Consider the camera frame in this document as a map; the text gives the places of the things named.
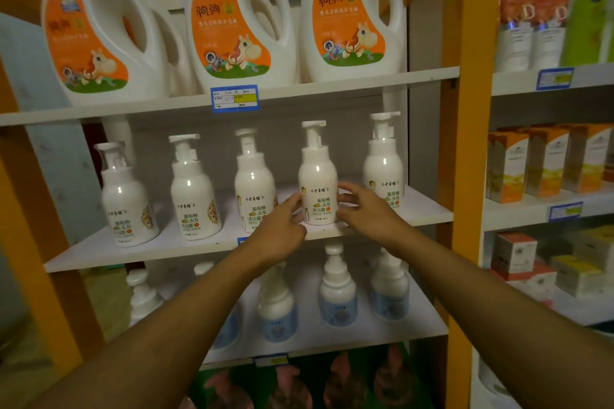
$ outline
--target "shampoo bottle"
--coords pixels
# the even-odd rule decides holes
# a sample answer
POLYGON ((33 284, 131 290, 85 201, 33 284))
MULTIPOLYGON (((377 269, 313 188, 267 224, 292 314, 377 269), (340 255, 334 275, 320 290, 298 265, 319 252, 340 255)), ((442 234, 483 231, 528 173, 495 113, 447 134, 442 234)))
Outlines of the shampoo bottle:
POLYGON ((41 18, 73 105, 169 97, 164 41, 147 0, 42 0, 41 18), (125 18, 133 21, 136 45, 125 18))
MULTIPOLYGON (((275 0, 282 31, 271 37, 254 12, 254 0, 186 0, 186 25, 196 76, 211 87, 257 84, 289 86, 296 71, 290 4, 275 0)), ((259 2, 270 6, 268 0, 259 2)))
POLYGON ((126 277, 128 286, 132 288, 130 298, 130 326, 147 317, 151 312, 164 304, 164 299, 155 288, 147 283, 147 270, 138 268, 130 270, 126 277))
POLYGON ((330 161, 328 146, 322 145, 320 128, 326 121, 303 122, 307 130, 307 147, 298 170, 298 185, 303 193, 304 221, 310 225, 329 225, 338 208, 337 170, 330 161))
POLYGON ((254 128, 234 132, 241 138, 242 154, 236 157, 239 170, 234 177, 234 194, 243 229, 253 233, 277 205, 275 180, 266 167, 265 156, 256 151, 254 128))
MULTIPOLYGON (((213 268, 213 262, 200 262, 194 266, 194 274, 202 276, 213 268)), ((239 323, 239 314, 237 307, 234 305, 232 311, 226 318, 222 329, 216 336, 216 340, 211 345, 212 350, 221 350, 236 343, 241 334, 241 326, 239 323)))
POLYGON ((94 147, 103 157, 103 207, 118 246, 130 248, 154 239, 160 232, 145 186, 124 157, 123 143, 94 147))
POLYGON ((326 325, 348 327, 356 322, 358 315, 356 281, 343 260, 343 244, 339 241, 327 242, 324 249, 328 259, 320 284, 322 318, 326 325))
POLYGON ((203 171, 190 142, 200 135, 168 136, 175 146, 171 197, 184 240, 202 240, 222 229, 211 180, 203 171))
POLYGON ((158 5, 155 0, 146 0, 160 28, 168 59, 167 72, 170 75, 170 92, 172 97, 196 94, 196 77, 190 64, 188 50, 183 36, 171 20, 168 10, 158 5))
POLYGON ((382 248, 371 276, 373 312, 382 320, 403 320, 410 311, 410 281, 401 259, 382 248))
POLYGON ((298 311, 294 295, 284 281, 285 262, 269 268, 260 277, 258 315, 265 340, 281 343, 291 338, 298 328, 298 311))
POLYGON ((301 0, 300 57, 307 79, 347 80, 401 69, 403 0, 388 0, 388 25, 368 0, 301 0))
POLYGON ((363 178, 367 188, 385 199, 390 207, 398 210, 403 201, 403 162, 397 154, 394 127, 390 123, 401 112, 372 113, 373 139, 369 141, 369 155, 363 166, 363 178))

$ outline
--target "orange label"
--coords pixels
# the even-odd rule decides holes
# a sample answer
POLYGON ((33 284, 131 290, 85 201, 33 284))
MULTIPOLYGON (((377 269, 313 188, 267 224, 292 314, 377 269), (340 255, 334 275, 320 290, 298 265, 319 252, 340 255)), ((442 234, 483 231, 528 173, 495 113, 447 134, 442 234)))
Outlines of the orange label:
POLYGON ((45 19, 55 71, 69 90, 93 94, 126 86, 128 70, 94 33, 83 0, 48 0, 45 19))
POLYGON ((328 64, 374 64, 386 52, 386 41, 362 0, 313 0, 312 24, 318 51, 328 64))
POLYGON ((198 58, 216 78, 265 74, 271 56, 241 15, 237 0, 192 0, 192 36, 198 58))

